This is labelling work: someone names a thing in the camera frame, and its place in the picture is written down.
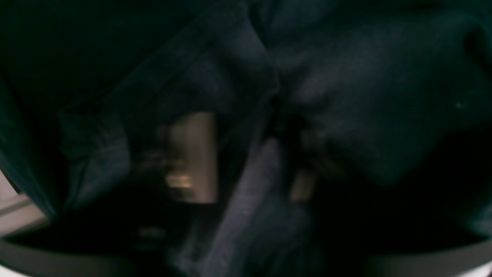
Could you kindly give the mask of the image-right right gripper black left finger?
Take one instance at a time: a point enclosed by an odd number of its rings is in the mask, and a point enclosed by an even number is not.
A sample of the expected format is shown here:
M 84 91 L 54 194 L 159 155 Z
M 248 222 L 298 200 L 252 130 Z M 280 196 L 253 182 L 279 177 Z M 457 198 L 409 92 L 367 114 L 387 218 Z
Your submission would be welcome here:
M 183 203 L 210 204 L 217 198 L 216 125 L 210 113 L 197 112 L 176 120 L 170 127 L 170 163 L 166 189 Z M 54 251 L 19 244 L 15 239 L 31 231 L 1 238 L 1 269 L 20 277 L 137 277 L 136 264 L 126 254 Z

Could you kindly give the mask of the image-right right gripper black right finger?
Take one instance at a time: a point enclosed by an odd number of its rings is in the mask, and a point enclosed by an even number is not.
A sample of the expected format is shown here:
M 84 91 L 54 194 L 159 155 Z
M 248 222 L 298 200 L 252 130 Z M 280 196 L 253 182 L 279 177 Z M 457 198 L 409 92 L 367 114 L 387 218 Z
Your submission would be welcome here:
M 299 170 L 290 200 L 313 217 L 329 277 L 490 277 L 491 240 L 482 240 L 416 203 L 355 203 L 317 191 L 318 176 Z

